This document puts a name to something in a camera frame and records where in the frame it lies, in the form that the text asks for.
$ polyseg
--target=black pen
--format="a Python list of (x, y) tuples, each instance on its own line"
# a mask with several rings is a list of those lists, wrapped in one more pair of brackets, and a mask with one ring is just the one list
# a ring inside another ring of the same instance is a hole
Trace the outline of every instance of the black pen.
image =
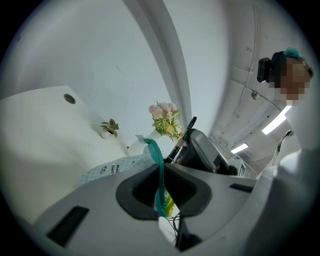
[(179, 139), (179, 141), (177, 142), (177, 144), (175, 145), (175, 147), (173, 148), (173, 150), (171, 151), (171, 153), (168, 155), (168, 157), (164, 160), (165, 163), (171, 163), (177, 153), (179, 152), (179, 150), (181, 149), (181, 147), (183, 146), (183, 144), (185, 143), (186, 139), (188, 138), (188, 134), (189, 134), (189, 131), (192, 129), (192, 127), (194, 126), (195, 122), (197, 121), (197, 117), (194, 116), (190, 123), (188, 124), (187, 128), (186, 128), (186, 131), (185, 133), (183, 134), (182, 138)]

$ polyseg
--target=ceiling light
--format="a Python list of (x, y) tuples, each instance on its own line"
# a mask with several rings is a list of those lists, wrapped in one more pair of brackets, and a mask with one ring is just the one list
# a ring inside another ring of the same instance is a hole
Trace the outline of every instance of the ceiling light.
[(282, 122), (287, 119), (285, 114), (290, 108), (291, 106), (286, 106), (280, 114), (278, 114), (277, 117), (262, 130), (262, 132), (267, 135), (282, 124)]
[(235, 154), (241, 150), (245, 150), (247, 147), (249, 147), (249, 146), (246, 143), (243, 143), (241, 146), (238, 146), (235, 149), (231, 150), (231, 152)]

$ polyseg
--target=white table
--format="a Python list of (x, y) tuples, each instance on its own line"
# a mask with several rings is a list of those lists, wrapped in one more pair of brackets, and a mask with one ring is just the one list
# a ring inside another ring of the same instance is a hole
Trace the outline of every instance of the white table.
[(121, 138), (103, 139), (104, 120), (68, 86), (3, 99), (0, 115), (1, 190), (12, 211), (31, 224), (77, 188), (84, 172), (126, 156)]

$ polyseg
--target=white plant pot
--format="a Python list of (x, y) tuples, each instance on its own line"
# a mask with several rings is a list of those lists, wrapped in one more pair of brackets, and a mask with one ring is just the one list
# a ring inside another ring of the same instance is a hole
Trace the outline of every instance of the white plant pot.
[[(146, 136), (146, 139), (152, 139), (154, 141), (157, 141), (160, 139), (162, 135), (154, 129), (148, 136)], [(138, 156), (141, 155), (144, 152), (144, 148), (147, 144), (141, 143), (138, 140), (136, 140), (134, 143), (132, 143), (128, 148), (128, 155), (129, 156)]]
[(110, 132), (105, 131), (105, 130), (102, 130), (102, 131), (100, 132), (100, 135), (101, 135), (101, 137), (104, 138), (105, 140), (108, 140), (108, 139), (110, 139), (112, 136), (114, 136), (113, 134), (111, 134)]

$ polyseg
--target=ceiling fixture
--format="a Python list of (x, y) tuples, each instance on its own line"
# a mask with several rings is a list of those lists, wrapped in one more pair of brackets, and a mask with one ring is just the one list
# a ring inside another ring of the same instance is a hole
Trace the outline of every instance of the ceiling fixture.
[(240, 151), (242, 151), (242, 150), (245, 150), (245, 149), (248, 148), (248, 147), (249, 147), (248, 144), (243, 143), (241, 146), (238, 146), (238, 147), (236, 147), (235, 149), (231, 150), (231, 152), (232, 152), (233, 154), (235, 154), (235, 153), (238, 153), (238, 152), (240, 152)]
[(271, 123), (269, 123), (263, 130), (262, 132), (267, 135), (271, 133), (274, 129), (276, 129), (280, 124), (283, 123), (284, 120), (286, 120), (286, 113), (288, 110), (291, 108), (291, 106), (286, 106), (280, 114), (277, 115), (275, 119)]

